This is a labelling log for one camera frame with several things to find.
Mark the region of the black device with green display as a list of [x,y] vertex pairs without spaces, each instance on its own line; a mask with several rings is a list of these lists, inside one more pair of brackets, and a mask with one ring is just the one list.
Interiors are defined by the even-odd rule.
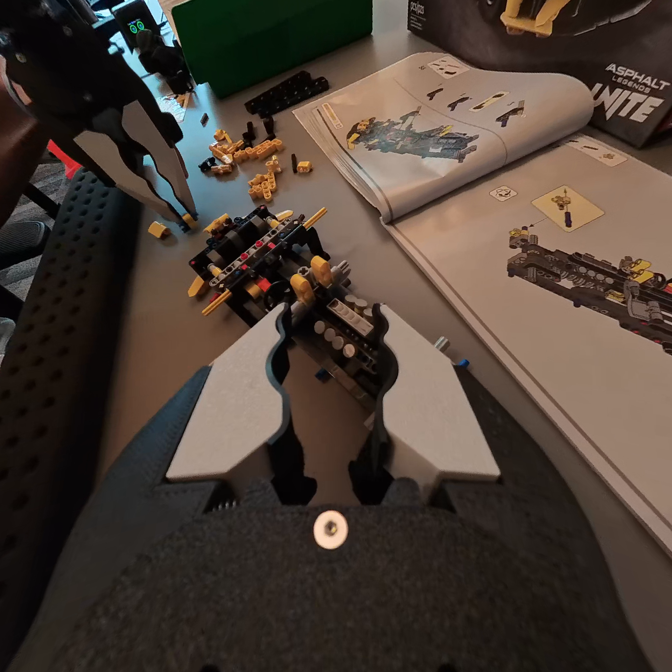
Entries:
[[126,1],[111,9],[129,48],[137,48],[137,36],[142,30],[160,34],[160,29],[145,1]]

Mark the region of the green plastic bin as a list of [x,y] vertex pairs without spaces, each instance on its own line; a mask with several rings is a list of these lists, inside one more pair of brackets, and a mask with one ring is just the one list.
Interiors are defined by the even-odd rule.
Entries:
[[192,77],[218,98],[365,38],[373,29],[372,1],[183,1],[163,12]]

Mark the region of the pile of yellow lego pieces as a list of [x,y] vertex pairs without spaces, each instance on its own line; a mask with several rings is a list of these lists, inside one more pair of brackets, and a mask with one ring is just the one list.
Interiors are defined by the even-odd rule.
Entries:
[[248,123],[240,139],[233,139],[224,129],[213,134],[209,155],[198,164],[199,171],[213,177],[235,177],[246,163],[257,163],[260,171],[247,180],[248,195],[253,201],[270,203],[278,190],[278,175],[282,172],[279,154],[285,144],[274,133],[255,144],[254,125]]

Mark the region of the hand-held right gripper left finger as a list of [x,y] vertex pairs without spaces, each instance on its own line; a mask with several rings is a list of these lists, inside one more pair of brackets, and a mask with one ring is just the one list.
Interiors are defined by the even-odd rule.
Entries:
[[290,424],[283,388],[292,325],[279,304],[210,366],[165,478],[248,483],[272,478],[269,450]]

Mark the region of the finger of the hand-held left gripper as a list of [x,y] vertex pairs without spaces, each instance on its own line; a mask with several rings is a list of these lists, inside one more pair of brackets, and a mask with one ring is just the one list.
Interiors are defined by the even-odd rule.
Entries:
[[84,154],[113,180],[117,188],[160,214],[164,219],[181,223],[182,214],[157,194],[144,175],[140,174],[140,169],[131,168],[125,163],[119,146],[110,136],[83,130],[73,140]]
[[174,128],[166,124],[172,117],[159,112],[152,117],[136,100],[124,105],[122,128],[152,158],[156,172],[170,185],[175,199],[189,215],[189,222],[197,222],[197,209],[188,185],[188,173],[169,133]]

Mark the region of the lego set box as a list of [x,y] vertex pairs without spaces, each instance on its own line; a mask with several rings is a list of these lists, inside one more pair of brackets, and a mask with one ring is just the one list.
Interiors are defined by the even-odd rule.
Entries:
[[481,69],[582,81],[591,124],[633,147],[671,135],[670,1],[408,1],[407,28]]

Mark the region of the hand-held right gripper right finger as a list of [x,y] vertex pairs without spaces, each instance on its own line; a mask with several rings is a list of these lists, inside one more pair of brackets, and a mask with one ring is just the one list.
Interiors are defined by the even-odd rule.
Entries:
[[388,305],[379,323],[378,370],[387,375],[377,399],[380,465],[409,478],[429,501],[443,481],[495,483],[500,469],[452,361]]

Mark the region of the open instruction booklet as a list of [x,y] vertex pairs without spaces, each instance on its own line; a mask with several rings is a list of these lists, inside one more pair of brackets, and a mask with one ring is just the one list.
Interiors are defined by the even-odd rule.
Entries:
[[581,133],[584,83],[409,56],[294,115],[671,550],[671,176]]

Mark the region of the black lego beam stack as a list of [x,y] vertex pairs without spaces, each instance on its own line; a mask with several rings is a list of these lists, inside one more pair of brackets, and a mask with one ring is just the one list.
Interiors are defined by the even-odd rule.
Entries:
[[301,70],[245,102],[245,109],[251,115],[270,118],[327,92],[329,88],[326,77],[314,78],[308,71]]

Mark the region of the black yellow lego car chassis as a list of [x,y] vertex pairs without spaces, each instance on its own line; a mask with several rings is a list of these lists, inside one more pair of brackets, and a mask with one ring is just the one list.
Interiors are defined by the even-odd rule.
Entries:
[[224,215],[206,228],[206,247],[189,261],[196,273],[190,290],[211,291],[203,310],[230,306],[250,328],[279,304],[288,304],[293,344],[315,358],[369,412],[387,375],[378,370],[380,329],[374,306],[350,288],[346,260],[331,261],[316,222],[291,211],[273,214],[261,205],[245,217]]

